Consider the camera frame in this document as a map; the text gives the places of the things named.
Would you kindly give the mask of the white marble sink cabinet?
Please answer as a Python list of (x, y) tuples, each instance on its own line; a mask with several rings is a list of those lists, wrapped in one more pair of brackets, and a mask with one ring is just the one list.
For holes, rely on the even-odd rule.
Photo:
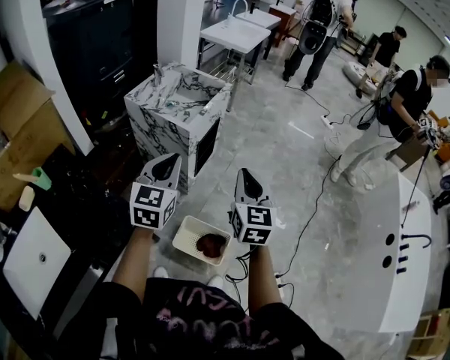
[(183, 64), (163, 68), (161, 87), (154, 74), (124, 96), (140, 154), (145, 161), (181, 155), (178, 189), (186, 194), (215, 153), (232, 85)]

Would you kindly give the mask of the dark red cloth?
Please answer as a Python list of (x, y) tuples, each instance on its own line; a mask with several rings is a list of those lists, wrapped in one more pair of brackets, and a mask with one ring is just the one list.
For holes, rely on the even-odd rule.
[(223, 253), (227, 240), (222, 235), (206, 234), (200, 237), (196, 243), (196, 249), (205, 257), (218, 258)]

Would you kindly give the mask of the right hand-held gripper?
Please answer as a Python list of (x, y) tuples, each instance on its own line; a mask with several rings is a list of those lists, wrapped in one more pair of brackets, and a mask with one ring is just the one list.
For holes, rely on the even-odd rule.
[[(246, 203), (248, 197), (254, 203)], [(238, 242), (267, 245), (276, 231), (277, 209), (272, 206), (269, 185), (256, 172), (241, 168), (235, 183), (235, 202), (229, 223)]]

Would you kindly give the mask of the cream soap bar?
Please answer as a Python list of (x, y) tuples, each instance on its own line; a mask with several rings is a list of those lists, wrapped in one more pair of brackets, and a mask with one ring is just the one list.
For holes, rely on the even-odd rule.
[(25, 186), (21, 197), (19, 198), (19, 208), (23, 210), (24, 212), (29, 212), (32, 207), (32, 203), (35, 198), (35, 191), (30, 186)]

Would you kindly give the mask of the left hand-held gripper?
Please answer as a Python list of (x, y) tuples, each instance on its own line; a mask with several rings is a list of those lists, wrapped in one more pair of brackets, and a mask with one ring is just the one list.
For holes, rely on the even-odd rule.
[(162, 230), (176, 210), (182, 156), (169, 153), (148, 161), (133, 182), (130, 222), (135, 227)]

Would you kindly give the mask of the white plastic basket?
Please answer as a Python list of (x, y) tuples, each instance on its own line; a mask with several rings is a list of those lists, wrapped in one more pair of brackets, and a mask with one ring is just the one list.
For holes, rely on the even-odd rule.
[[(207, 257), (197, 248), (197, 242), (207, 234), (221, 236), (225, 239), (223, 247), (220, 249), (220, 255), (217, 258)], [(190, 215), (182, 221), (177, 233), (172, 241), (175, 249), (212, 266), (219, 266), (227, 252), (232, 236), (221, 229), (203, 222)]]

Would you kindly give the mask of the black marble vanity table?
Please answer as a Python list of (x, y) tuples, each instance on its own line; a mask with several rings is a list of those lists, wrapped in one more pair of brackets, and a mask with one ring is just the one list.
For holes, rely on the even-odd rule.
[(33, 318), (15, 295), (0, 262), (0, 320), (34, 360), (52, 360), (58, 352), (53, 334), (89, 269), (108, 272), (132, 233), (128, 202), (110, 193), (87, 169), (84, 157), (60, 145), (43, 165), (50, 190), (37, 190), (34, 205), (71, 253)]

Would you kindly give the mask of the person's right forearm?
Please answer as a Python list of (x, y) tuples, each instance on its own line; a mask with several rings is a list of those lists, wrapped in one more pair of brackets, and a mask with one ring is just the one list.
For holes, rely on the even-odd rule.
[(260, 308), (281, 302), (269, 248), (259, 245), (250, 253), (249, 259), (249, 314), (253, 317)]

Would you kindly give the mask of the white sink on metal stand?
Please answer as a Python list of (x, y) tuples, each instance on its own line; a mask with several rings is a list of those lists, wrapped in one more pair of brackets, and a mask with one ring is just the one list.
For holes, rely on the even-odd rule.
[(232, 92), (227, 112), (232, 109), (238, 87), (245, 77), (250, 76), (249, 84), (253, 83), (263, 41), (267, 40), (271, 33), (267, 28), (234, 18), (223, 20), (200, 32), (197, 69), (201, 67), (206, 44), (219, 45), (232, 54), (238, 54), (238, 67), (231, 80)]
[(236, 17), (240, 20), (244, 20), (246, 22), (253, 23), (254, 25), (266, 28), (271, 32), (268, 37), (268, 43), (266, 44), (263, 54), (263, 59), (266, 60), (274, 43), (275, 35), (277, 34), (278, 28), (281, 24), (281, 18), (279, 16), (275, 16), (258, 9), (254, 9), (252, 13), (248, 11), (239, 13)]

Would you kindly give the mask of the person's left forearm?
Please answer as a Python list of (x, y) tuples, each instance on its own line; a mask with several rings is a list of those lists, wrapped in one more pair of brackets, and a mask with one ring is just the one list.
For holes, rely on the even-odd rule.
[(137, 227), (124, 249), (112, 282), (131, 290), (143, 302), (149, 273), (153, 230)]

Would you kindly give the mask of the white rectangular sink basin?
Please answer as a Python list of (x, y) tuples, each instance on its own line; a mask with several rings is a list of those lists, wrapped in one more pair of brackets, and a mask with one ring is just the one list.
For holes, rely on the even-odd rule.
[(10, 288), (33, 319), (37, 319), (50, 290), (71, 255), (71, 249), (38, 207), (18, 233), (3, 267)]

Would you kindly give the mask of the large cardboard box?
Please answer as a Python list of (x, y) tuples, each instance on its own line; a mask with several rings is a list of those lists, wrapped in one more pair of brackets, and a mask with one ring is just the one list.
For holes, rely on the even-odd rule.
[(30, 174), (59, 146), (75, 152), (52, 96), (52, 91), (16, 61), (0, 72), (0, 129), (8, 141), (0, 152), (2, 211), (12, 210), (26, 186), (14, 173)]

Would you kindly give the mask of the white vanity top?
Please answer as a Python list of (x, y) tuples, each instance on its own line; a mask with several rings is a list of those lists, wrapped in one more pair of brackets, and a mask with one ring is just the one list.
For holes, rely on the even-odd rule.
[[(422, 312), (431, 264), (431, 246), (422, 249), (424, 238), (401, 240), (401, 234), (427, 234), (431, 237), (431, 210), (428, 198), (401, 173), (379, 188), (378, 274), (380, 285), (379, 332), (412, 331)], [(401, 245), (409, 247), (399, 251)], [(398, 262), (402, 257), (407, 261)], [(406, 272), (396, 274), (397, 268)]]

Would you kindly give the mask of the green plastic cup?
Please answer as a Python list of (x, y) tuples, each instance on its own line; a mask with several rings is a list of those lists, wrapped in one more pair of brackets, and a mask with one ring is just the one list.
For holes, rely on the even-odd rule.
[(32, 176), (34, 177), (33, 184), (44, 191), (48, 191), (52, 187), (50, 177), (45, 173), (44, 169), (39, 166), (33, 169)]

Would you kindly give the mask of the person's black shirt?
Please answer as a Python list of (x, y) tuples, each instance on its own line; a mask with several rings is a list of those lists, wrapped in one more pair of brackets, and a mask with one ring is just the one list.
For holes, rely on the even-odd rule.
[(224, 291), (150, 278), (145, 298), (102, 283), (68, 323), (59, 360), (345, 360), (283, 303), (249, 316)]

